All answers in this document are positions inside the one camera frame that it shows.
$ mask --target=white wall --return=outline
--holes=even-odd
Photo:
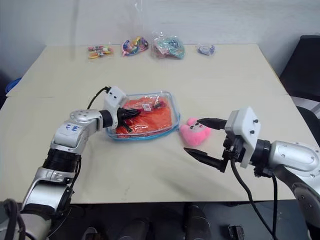
[[[299,37],[320,32],[320,0],[137,1],[142,17],[133,0],[0,0],[0,71],[22,76],[45,45],[120,44],[144,29],[185,43],[258,43],[279,74]]]

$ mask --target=pink plush toy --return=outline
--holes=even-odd
[[[209,137],[211,129],[198,123],[195,117],[189,118],[186,124],[180,126],[180,133],[190,146],[198,146]]]

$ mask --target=orange fabric in bag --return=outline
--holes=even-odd
[[[132,129],[131,132],[128,132],[123,126],[116,129],[119,138],[129,138],[127,134],[140,134],[133,137],[150,136],[153,134],[152,131],[160,133],[162,129],[172,126],[171,109],[165,97],[142,97],[129,100],[123,108],[138,109],[141,113],[125,120],[125,123]]]

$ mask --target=beige tabletop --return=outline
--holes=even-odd
[[[0,200],[22,201],[51,139],[69,113],[86,108],[105,85],[128,94],[170,91],[181,121],[189,117],[227,119],[232,110],[251,106],[262,124],[260,139],[304,142],[317,146],[306,123],[255,44],[217,45],[206,57],[186,47],[184,60],[134,57],[86,59],[86,48],[47,47],[0,111]],[[93,108],[100,109],[99,96]],[[224,131],[197,149],[220,158]],[[74,203],[177,201],[246,201],[233,176],[189,156],[178,132],[150,141],[115,142],[98,132],[82,155]],[[238,168],[255,200],[271,200],[270,179],[254,177],[253,167]],[[279,182],[279,199],[293,199]]]

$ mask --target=clear plastic container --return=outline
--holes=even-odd
[[[139,109],[138,116],[125,120],[123,127],[106,129],[114,140],[150,140],[168,135],[179,128],[180,114],[174,97],[168,91],[127,95],[125,109]]]

